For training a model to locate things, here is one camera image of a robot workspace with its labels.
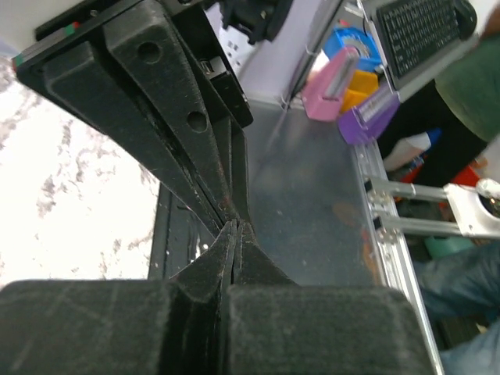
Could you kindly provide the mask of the black computer keyboard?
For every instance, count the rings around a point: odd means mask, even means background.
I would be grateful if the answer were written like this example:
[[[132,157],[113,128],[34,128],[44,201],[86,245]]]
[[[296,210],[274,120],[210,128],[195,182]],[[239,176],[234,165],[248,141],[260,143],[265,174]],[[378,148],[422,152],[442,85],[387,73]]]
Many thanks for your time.
[[[456,41],[472,36],[477,13],[468,1],[393,1],[375,12],[394,80],[402,80]]]

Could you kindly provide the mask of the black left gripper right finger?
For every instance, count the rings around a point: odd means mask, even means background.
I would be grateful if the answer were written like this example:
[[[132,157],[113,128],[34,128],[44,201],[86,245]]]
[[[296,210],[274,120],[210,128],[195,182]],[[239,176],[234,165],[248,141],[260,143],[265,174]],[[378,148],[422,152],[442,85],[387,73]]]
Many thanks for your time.
[[[432,374],[413,307],[390,287],[299,286],[241,223],[228,288],[231,374]]]

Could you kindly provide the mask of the black table front rail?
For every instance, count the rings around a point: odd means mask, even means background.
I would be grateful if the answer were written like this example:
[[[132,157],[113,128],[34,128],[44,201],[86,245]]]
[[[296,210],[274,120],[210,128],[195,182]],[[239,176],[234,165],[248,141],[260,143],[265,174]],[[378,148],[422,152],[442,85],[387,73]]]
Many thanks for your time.
[[[166,187],[159,187],[148,278],[168,279],[207,251],[214,237]]]

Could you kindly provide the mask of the yellow plastic bin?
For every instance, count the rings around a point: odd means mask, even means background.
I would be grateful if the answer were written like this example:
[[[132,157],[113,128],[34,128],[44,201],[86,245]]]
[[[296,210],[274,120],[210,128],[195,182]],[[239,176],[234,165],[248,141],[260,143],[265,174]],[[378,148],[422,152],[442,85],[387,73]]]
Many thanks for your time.
[[[379,88],[378,76],[375,73],[356,70],[345,91],[340,113],[345,113],[359,105]]]

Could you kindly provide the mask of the pink gripper finger part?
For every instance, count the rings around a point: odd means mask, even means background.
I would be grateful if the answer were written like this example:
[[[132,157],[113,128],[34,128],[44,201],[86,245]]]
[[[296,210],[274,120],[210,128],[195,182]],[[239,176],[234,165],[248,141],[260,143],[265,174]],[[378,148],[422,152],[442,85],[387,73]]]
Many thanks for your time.
[[[302,91],[302,104],[308,118],[322,122],[337,118],[358,61],[359,52],[355,47],[343,47],[307,83]]]

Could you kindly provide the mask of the purple gripper finger part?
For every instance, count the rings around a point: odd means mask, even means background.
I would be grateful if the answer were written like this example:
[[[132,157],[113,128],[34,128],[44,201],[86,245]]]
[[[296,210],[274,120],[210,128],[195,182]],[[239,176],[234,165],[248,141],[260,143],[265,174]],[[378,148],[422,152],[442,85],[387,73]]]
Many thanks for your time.
[[[341,115],[337,127],[348,145],[366,145],[381,136],[399,106],[396,92],[379,90]]]

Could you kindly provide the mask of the person in green shirt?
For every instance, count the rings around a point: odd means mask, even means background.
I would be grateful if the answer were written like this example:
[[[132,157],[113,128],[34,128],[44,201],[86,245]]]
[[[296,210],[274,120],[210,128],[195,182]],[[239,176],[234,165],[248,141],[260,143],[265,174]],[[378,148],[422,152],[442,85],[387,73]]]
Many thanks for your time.
[[[386,158],[399,140],[441,129],[415,184],[443,187],[499,134],[499,3],[483,4],[477,46],[401,104],[377,140]],[[415,272],[431,321],[499,314],[497,241],[416,264]]]

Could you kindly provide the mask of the small blue parts bin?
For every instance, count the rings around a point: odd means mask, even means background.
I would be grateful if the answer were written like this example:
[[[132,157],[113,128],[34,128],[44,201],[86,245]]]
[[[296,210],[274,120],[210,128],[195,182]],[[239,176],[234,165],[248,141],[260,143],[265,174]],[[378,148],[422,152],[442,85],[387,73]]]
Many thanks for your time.
[[[381,64],[372,36],[354,27],[335,28],[323,46],[323,52],[328,59],[332,59],[342,48],[348,46],[356,48],[359,53],[358,70],[373,73]]]

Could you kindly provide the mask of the white tripod stand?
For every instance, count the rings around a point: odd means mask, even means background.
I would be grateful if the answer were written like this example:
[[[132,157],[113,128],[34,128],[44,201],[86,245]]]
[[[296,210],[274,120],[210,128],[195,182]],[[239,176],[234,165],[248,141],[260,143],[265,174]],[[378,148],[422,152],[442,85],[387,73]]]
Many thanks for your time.
[[[499,182],[426,187],[370,177],[365,183],[381,234],[499,239]]]

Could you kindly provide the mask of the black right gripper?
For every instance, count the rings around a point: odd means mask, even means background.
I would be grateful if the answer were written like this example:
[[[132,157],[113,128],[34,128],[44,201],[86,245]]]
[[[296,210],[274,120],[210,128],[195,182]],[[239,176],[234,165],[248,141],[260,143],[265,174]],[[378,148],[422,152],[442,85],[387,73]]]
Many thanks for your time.
[[[108,49],[141,95],[123,89],[90,42]],[[49,94],[146,167],[209,232],[244,219],[239,125],[253,118],[197,1],[57,1],[12,58],[40,93],[44,64]]]

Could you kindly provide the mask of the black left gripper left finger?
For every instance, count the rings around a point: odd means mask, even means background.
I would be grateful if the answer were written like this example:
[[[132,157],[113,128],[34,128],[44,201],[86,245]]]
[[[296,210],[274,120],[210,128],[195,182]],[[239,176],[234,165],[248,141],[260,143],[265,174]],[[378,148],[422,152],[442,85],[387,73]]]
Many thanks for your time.
[[[169,280],[25,280],[1,292],[4,374],[215,374],[237,224]]]

